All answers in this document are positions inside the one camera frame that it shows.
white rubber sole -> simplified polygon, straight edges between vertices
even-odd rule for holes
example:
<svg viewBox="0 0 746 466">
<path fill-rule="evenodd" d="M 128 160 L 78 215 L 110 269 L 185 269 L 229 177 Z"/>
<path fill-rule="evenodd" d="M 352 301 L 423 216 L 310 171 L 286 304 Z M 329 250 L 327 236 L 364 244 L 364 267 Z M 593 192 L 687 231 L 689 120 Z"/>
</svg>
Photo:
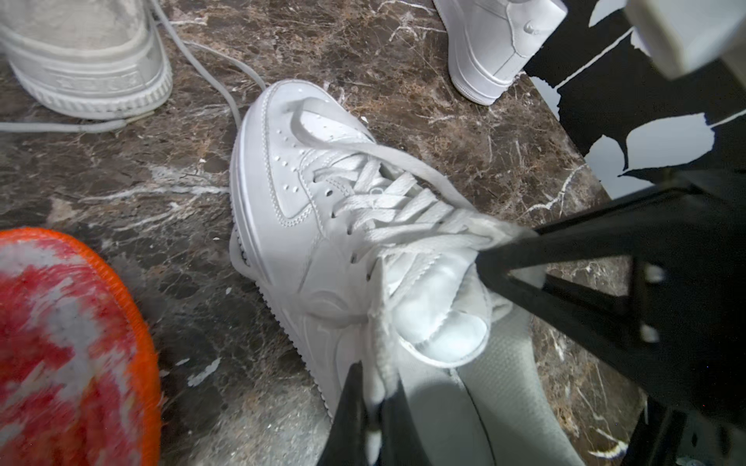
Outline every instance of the white rubber sole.
<svg viewBox="0 0 746 466">
<path fill-rule="evenodd" d="M 171 66 L 152 21 L 129 42 L 95 51 L 59 48 L 1 25 L 0 42 L 26 92 L 64 115 L 128 118 L 158 108 L 171 95 Z"/>
<path fill-rule="evenodd" d="M 492 105 L 512 83 L 499 81 L 479 64 L 468 41 L 458 0 L 433 0 L 448 32 L 448 74 L 468 100 Z"/>
<path fill-rule="evenodd" d="M 267 307 L 272 312 L 275 320 L 280 324 L 282 330 L 290 339 L 292 346 L 301 355 L 301 360 L 306 367 L 306 370 L 311 377 L 313 382 L 316 384 L 316 388 L 319 390 L 322 400 L 324 401 L 324 407 L 327 410 L 330 418 L 333 418 L 334 412 L 336 411 L 336 400 L 342 394 L 342 389 L 339 386 L 335 386 L 333 380 L 329 377 L 320 377 L 313 368 L 313 357 L 310 352 L 310 348 L 304 342 L 306 339 L 300 337 L 298 332 L 295 330 L 288 317 L 287 310 L 285 309 L 285 303 L 281 299 L 279 291 L 269 282 L 266 274 L 263 271 L 261 265 L 261 259 L 259 251 L 256 248 L 255 242 L 252 241 L 252 227 L 249 223 L 249 219 L 246 217 L 245 202 L 240 194 L 239 187 L 239 169 L 238 169 L 238 157 L 240 153 L 239 149 L 239 138 L 242 132 L 239 131 L 236 137 L 236 143 L 233 145 L 233 153 L 231 155 L 231 212 L 233 213 L 233 234 L 231 234 L 231 262 L 233 267 L 242 275 L 252 279 L 259 287 L 259 293 L 262 295 Z M 239 252 L 241 257 L 236 260 L 234 257 L 235 252 Z M 335 400 L 331 405 L 328 400 Z"/>
</svg>

white sneaker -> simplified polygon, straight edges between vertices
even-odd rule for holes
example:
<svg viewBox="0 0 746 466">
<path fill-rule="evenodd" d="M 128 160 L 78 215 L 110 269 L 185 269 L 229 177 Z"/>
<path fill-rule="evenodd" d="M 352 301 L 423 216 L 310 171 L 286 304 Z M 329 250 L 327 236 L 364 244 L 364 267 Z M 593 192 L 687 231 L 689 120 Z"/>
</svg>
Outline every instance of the white sneaker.
<svg viewBox="0 0 746 466">
<path fill-rule="evenodd" d="M 560 0 L 433 0 L 456 89 L 491 105 L 567 15 Z"/>
<path fill-rule="evenodd" d="M 0 42 L 23 88 L 65 115 L 128 118 L 171 93 L 171 67 L 141 0 L 0 0 Z"/>
<path fill-rule="evenodd" d="M 447 202 L 417 184 L 413 174 Z M 482 285 L 474 265 L 477 251 L 532 231 L 476 212 L 443 175 L 376 144 L 330 95 L 305 81 L 273 84 L 249 109 L 233 147 L 231 203 L 236 222 L 231 262 L 257 281 L 331 415 L 350 365 L 362 360 L 370 408 L 393 394 L 401 374 L 435 465 L 494 464 L 490 427 L 483 427 L 449 368 L 477 358 L 490 328 L 501 324 L 492 323 L 506 315 L 515 321 L 520 311 Z M 530 269 L 522 277 L 539 285 L 543 271 Z M 518 315 L 511 333 L 528 339 L 521 319 Z M 509 389 L 507 400 L 527 405 L 530 426 L 534 418 L 541 424 L 530 431 L 536 437 L 528 443 L 553 432 L 571 451 L 565 456 L 572 457 L 540 385 L 532 385 L 539 379 L 530 339 L 530 361 L 516 356 L 525 356 L 523 341 L 518 352 L 501 350 L 508 365 L 523 364 L 510 374 L 516 382 L 507 384 L 518 383 L 520 396 Z M 478 361 L 474 367 L 469 377 L 490 380 Z M 533 390 L 528 397 L 526 384 Z M 444 385 L 448 389 L 432 390 Z M 418 402 L 421 394 L 441 401 L 433 393 L 446 394 L 444 403 Z M 500 432 L 499 423 L 490 425 Z M 553 453 L 546 464 L 582 464 L 556 459 Z"/>
</svg>

brown marble surface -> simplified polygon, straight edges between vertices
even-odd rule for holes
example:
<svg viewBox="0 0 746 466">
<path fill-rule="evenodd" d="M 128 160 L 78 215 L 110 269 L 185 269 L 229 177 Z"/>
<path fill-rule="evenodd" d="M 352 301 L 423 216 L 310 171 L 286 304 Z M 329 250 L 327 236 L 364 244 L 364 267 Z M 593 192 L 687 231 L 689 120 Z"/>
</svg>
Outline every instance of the brown marble surface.
<svg viewBox="0 0 746 466">
<path fill-rule="evenodd" d="M 380 142 L 446 173 L 483 212 L 536 226 L 607 200 L 525 76 L 491 107 L 458 94 L 430 0 L 164 7 L 185 40 L 250 63 L 269 83 L 303 78 L 327 88 Z M 228 260 L 236 129 L 220 95 L 163 36 L 175 88 L 152 117 L 99 135 L 0 134 L 0 228 L 70 233 L 122 276 L 160 352 L 163 464 L 314 465 L 330 426 L 321 398 L 254 284 Z M 195 55 L 245 111 L 258 95 L 253 81 Z M 71 121 L 26 95 L 5 63 L 0 95 L 5 121 Z M 623 292 L 620 259 L 550 270 Z M 628 441 L 639 390 L 538 319 L 534 346 L 573 445 L 588 465 L 619 464 L 598 452 Z"/>
</svg>

white plastic object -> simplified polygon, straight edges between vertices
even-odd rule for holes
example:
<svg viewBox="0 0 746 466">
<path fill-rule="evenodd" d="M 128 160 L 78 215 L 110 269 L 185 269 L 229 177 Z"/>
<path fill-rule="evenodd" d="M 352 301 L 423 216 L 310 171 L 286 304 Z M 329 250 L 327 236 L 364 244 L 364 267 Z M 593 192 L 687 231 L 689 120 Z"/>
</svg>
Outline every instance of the white plastic object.
<svg viewBox="0 0 746 466">
<path fill-rule="evenodd" d="M 624 12 L 667 78 L 723 57 L 746 85 L 746 1 L 629 0 Z"/>
<path fill-rule="evenodd" d="M 67 3 L 80 6 L 80 2 Z M 57 2 L 58 8 L 67 3 Z M 0 21 L 0 43 L 23 88 L 51 110 L 93 120 L 138 116 L 166 101 L 172 89 L 172 73 L 154 23 L 140 0 L 120 3 L 133 11 L 119 18 L 130 25 L 129 29 L 109 37 L 106 28 L 99 28 L 98 40 L 91 34 L 75 34 L 76 28 L 66 23 L 46 25 L 45 29 L 38 18 L 10 16 L 30 15 L 23 9 L 4 10 L 8 16 Z M 90 6 L 89 10 L 75 11 L 85 12 L 86 21 L 95 24 L 103 10 Z M 106 13 L 107 19 L 117 21 L 116 14 Z"/>
<path fill-rule="evenodd" d="M 567 16 L 560 0 L 434 0 L 456 89 L 491 105 Z"/>
</svg>

white shoelace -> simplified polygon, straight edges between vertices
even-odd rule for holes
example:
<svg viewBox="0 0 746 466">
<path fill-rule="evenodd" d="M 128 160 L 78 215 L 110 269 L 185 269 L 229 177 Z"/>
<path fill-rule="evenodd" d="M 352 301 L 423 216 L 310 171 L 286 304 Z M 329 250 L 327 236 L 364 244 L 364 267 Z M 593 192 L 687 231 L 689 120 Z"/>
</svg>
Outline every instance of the white shoelace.
<svg viewBox="0 0 746 466">
<path fill-rule="evenodd" d="M 192 66 L 195 67 L 197 72 L 202 76 L 212 87 L 214 87 L 220 94 L 223 96 L 223 98 L 228 103 L 228 106 L 231 108 L 231 113 L 233 114 L 233 120 L 236 123 L 236 128 L 241 127 L 241 114 L 238 111 L 238 105 L 236 104 L 235 99 L 233 99 L 233 96 L 230 92 L 228 92 L 227 89 L 225 89 L 225 86 L 220 84 L 218 80 L 215 79 L 214 76 L 208 72 L 204 66 L 202 66 L 201 63 L 199 63 L 199 60 L 197 60 L 194 55 L 192 55 L 192 52 L 189 51 L 187 46 L 185 45 L 185 42 L 181 40 L 179 35 L 177 34 L 174 27 L 171 25 L 171 22 L 169 21 L 168 16 L 163 12 L 163 9 L 160 7 L 160 4 L 158 3 L 158 0 L 150 0 L 151 6 L 153 7 L 153 11 L 155 12 L 156 16 L 160 20 L 160 24 L 166 29 L 166 31 L 169 33 L 169 36 L 171 36 L 171 39 L 174 41 L 176 46 L 178 47 L 179 51 L 185 56 L 185 58 L 189 61 L 189 63 L 192 64 Z M 232 64 L 237 66 L 239 69 L 244 71 L 252 80 L 254 80 L 255 83 L 261 88 L 263 91 L 266 88 L 266 85 L 264 84 L 264 80 L 246 63 L 243 63 L 240 60 L 236 60 L 235 58 L 229 57 L 226 54 L 223 54 L 217 50 L 214 50 L 210 47 L 207 47 L 206 45 L 198 44 L 196 42 L 186 42 L 189 45 L 192 45 L 197 48 L 201 48 L 202 50 L 214 53 L 216 55 L 219 55 L 220 57 L 225 58 L 226 60 L 229 60 Z M 83 124 L 83 125 L 74 125 L 74 124 L 67 124 L 67 123 L 42 123 L 42 122 L 0 122 L 0 132 L 6 132 L 6 133 L 106 133 L 108 131 L 118 130 L 121 128 L 124 128 L 127 126 L 127 124 L 134 122 L 136 120 L 139 120 L 141 118 L 145 118 L 146 116 L 152 115 L 153 112 L 147 112 L 143 113 L 142 115 L 133 116 L 127 119 L 117 119 L 117 120 L 110 120 L 108 122 L 101 122 L 101 123 L 90 123 L 90 124 Z"/>
<path fill-rule="evenodd" d="M 370 142 L 326 142 L 318 139 L 301 123 L 304 112 L 315 113 L 358 130 Z M 294 110 L 291 130 L 301 143 L 339 154 L 326 162 L 327 166 L 315 170 L 314 178 L 317 182 L 335 179 L 351 185 L 354 194 L 337 203 L 332 216 L 345 211 L 353 213 L 348 232 L 363 230 L 365 236 L 351 260 L 366 260 L 367 279 L 377 286 L 386 282 L 385 268 L 376 266 L 384 258 L 396 260 L 402 254 L 433 255 L 464 248 L 479 251 L 525 234 L 525 229 L 518 225 L 477 212 L 445 176 L 421 160 L 406 152 L 376 144 L 356 118 L 335 104 L 317 98 L 304 99 Z M 361 154 L 367 156 L 362 168 L 348 169 L 350 164 L 345 165 L 345 159 Z M 386 164 L 403 172 L 382 183 L 381 167 Z M 432 191 L 418 185 L 415 176 L 427 181 L 446 202 L 438 200 Z M 370 410 L 375 410 L 398 387 L 399 375 L 394 360 L 398 337 L 391 316 L 400 299 L 418 279 L 419 274 L 411 273 L 410 269 L 393 295 L 374 293 L 368 328 L 371 359 L 363 364 L 366 368 L 364 383 L 368 387 L 366 403 Z"/>
<path fill-rule="evenodd" d="M 371 142 L 322 141 L 302 125 L 303 112 L 315 113 L 352 127 L 367 135 Z M 505 227 L 513 227 L 478 213 L 445 176 L 426 163 L 406 152 L 376 144 L 356 118 L 334 104 L 317 98 L 304 99 L 295 108 L 291 129 L 301 143 L 311 148 L 340 153 L 328 162 L 327 167 L 314 172 L 314 181 L 336 178 L 351 183 L 355 194 L 340 201 L 334 207 L 332 216 L 345 211 L 355 212 L 348 232 L 366 232 L 364 245 L 354 252 L 354 261 L 368 255 L 373 248 L 376 252 L 369 259 L 372 262 L 405 253 L 433 254 L 460 248 L 482 250 L 504 241 L 507 238 Z M 344 159 L 358 154 L 369 157 L 360 170 L 339 166 Z M 384 163 L 404 171 L 385 187 L 379 184 L 380 169 Z M 421 188 L 415 176 L 427 181 L 447 202 L 438 200 L 429 189 Z M 419 192 L 410 197 L 407 194 L 413 188 Z"/>
</svg>

